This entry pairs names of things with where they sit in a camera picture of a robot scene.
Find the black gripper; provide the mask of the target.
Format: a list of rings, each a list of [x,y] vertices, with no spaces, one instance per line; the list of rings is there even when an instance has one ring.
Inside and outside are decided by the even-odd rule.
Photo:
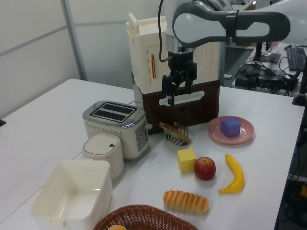
[[[193,60],[193,51],[185,54],[169,54],[172,56],[168,62],[170,75],[163,76],[162,93],[167,97],[168,104],[173,106],[179,84],[185,82],[185,93],[192,93],[192,85],[197,78],[197,64]]]

